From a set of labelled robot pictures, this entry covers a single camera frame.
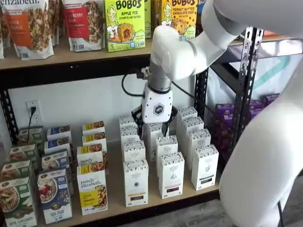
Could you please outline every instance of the bobo's box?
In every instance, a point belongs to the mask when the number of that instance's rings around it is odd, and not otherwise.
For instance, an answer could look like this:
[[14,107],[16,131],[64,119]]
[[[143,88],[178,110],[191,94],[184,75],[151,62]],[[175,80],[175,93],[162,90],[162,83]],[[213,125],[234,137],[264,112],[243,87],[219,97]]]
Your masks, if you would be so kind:
[[124,162],[126,207],[148,203],[148,164],[146,159]]
[[195,38],[198,0],[160,0],[160,23],[172,26],[180,41]]
[[107,188],[103,162],[77,167],[82,215],[108,209]]
[[46,224],[71,218],[71,196],[66,169],[42,172],[38,189]]
[[144,0],[105,0],[108,52],[145,47]]

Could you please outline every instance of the product label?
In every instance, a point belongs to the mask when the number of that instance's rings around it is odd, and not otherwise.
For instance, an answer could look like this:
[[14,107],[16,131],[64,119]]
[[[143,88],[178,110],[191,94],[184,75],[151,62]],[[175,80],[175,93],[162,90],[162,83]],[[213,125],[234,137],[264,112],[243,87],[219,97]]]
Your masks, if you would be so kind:
[[65,5],[65,21],[69,38],[88,38],[87,7],[82,4]]
[[7,10],[4,18],[14,44],[17,46],[33,45],[28,28],[27,13],[22,13],[22,10]]

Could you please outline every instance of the white wall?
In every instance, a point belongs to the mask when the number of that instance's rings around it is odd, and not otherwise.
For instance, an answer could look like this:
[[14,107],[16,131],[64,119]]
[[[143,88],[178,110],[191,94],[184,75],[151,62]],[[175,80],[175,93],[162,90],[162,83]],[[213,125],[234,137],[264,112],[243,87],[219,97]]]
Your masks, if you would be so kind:
[[[27,127],[29,117],[25,102],[38,99],[44,127],[71,124],[75,146],[81,145],[81,125],[99,120],[105,121],[108,141],[118,141],[118,118],[128,115],[141,102],[140,98],[127,96],[123,92],[121,79],[122,76],[118,76],[12,89],[9,95],[17,125],[19,128]],[[183,89],[193,91],[193,79],[183,79],[177,83]],[[125,79],[125,87],[129,92],[140,94],[145,82],[135,75],[129,75]],[[192,104],[187,95],[172,87],[175,107]]]

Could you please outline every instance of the bowl of cereal image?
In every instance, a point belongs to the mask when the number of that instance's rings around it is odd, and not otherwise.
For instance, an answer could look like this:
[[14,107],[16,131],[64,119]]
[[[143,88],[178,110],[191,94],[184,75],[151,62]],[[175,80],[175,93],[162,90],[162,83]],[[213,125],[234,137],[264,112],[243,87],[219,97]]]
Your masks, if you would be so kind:
[[15,187],[0,190],[0,204],[2,211],[8,213],[16,209],[20,202],[20,195]]
[[38,182],[38,190],[41,203],[48,203],[55,198],[58,185],[54,179],[41,180]]

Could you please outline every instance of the cookie image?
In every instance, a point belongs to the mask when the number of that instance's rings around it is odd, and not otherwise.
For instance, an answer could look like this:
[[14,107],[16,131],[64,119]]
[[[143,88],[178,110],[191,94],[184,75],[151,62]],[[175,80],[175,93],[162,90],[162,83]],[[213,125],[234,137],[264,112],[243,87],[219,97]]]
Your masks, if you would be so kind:
[[175,19],[171,22],[171,26],[176,29],[179,35],[183,35],[186,30],[186,22],[182,19]]
[[134,27],[131,24],[123,23],[118,25],[118,36],[122,42],[133,38]]

